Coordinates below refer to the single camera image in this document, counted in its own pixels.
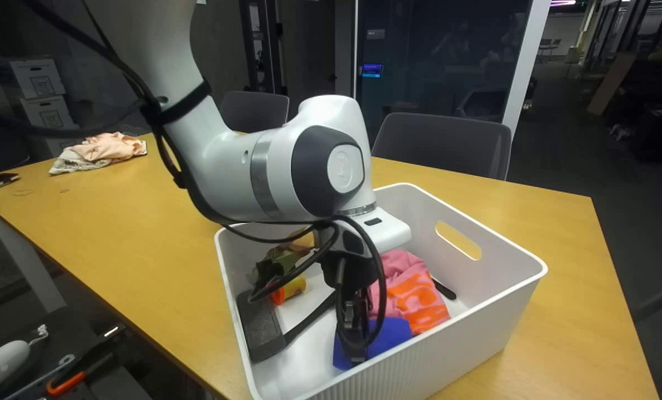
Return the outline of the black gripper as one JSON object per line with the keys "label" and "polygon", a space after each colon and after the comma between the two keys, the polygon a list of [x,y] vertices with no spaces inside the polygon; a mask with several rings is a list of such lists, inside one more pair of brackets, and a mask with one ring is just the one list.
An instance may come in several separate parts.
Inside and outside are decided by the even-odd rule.
{"label": "black gripper", "polygon": [[372,283],[385,283],[380,252],[364,230],[344,230],[325,256],[323,270],[334,289],[343,356],[352,363],[363,363],[385,327],[385,309],[372,316]]}

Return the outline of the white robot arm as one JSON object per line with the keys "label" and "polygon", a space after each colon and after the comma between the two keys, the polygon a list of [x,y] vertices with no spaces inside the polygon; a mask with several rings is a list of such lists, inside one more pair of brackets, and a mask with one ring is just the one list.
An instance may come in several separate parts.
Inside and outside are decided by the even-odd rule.
{"label": "white robot arm", "polygon": [[364,361],[387,319],[380,256],[404,243],[412,226],[372,188],[360,103],[314,96],[292,119],[241,133],[225,122],[192,49],[196,0],[123,0],[121,11],[136,50],[123,56],[106,30],[95,49],[138,89],[174,182],[216,221],[319,226],[314,258],[336,289],[336,338],[349,361]]}

